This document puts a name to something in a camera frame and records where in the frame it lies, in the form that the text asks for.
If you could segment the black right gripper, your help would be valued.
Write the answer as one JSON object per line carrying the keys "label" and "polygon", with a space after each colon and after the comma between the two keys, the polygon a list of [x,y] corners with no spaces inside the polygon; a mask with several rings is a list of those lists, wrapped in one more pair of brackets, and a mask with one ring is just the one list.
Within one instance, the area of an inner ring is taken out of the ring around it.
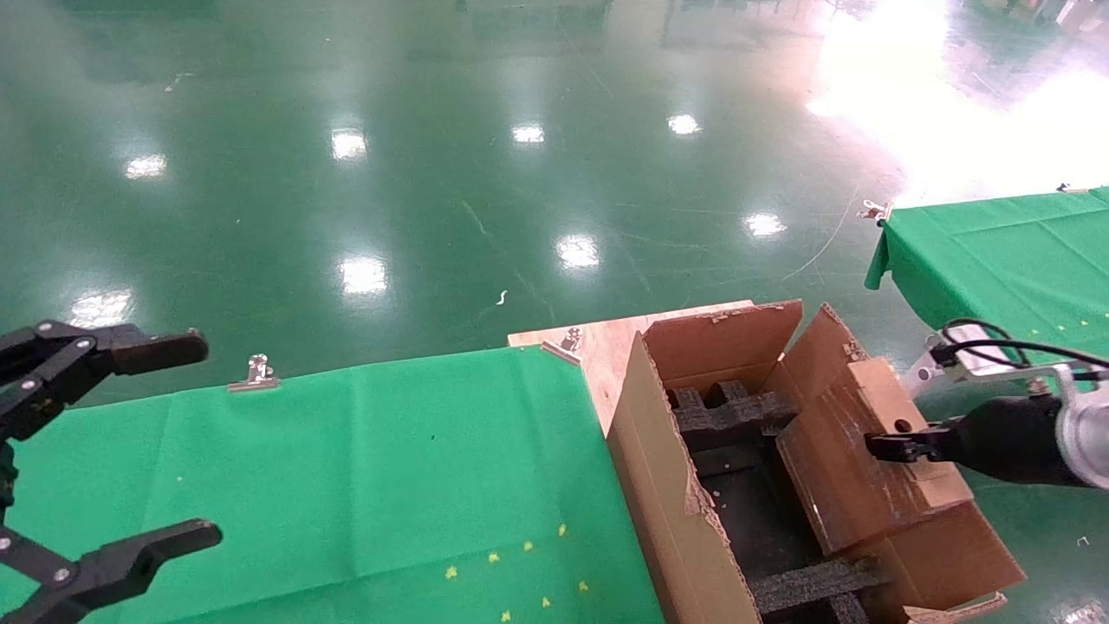
{"label": "black right gripper", "polygon": [[865,447],[873,458],[901,466],[947,459],[1007,483],[1068,485],[1056,431],[1061,408],[1054,395],[998,396],[947,427],[865,434]]}

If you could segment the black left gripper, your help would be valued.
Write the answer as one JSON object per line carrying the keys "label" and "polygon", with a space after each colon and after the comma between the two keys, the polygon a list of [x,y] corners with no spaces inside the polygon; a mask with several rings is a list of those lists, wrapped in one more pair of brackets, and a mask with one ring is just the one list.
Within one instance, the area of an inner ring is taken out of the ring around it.
{"label": "black left gripper", "polygon": [[[78,328],[41,321],[1,340],[0,507],[16,504],[16,450],[69,406],[112,375],[151,374],[207,359],[208,342],[197,330],[147,335],[134,324]],[[79,623],[99,608],[143,595],[159,569],[223,541],[218,526],[202,518],[149,530],[90,550],[77,561],[4,526],[3,566],[35,581],[38,589],[3,616],[4,623]]]}

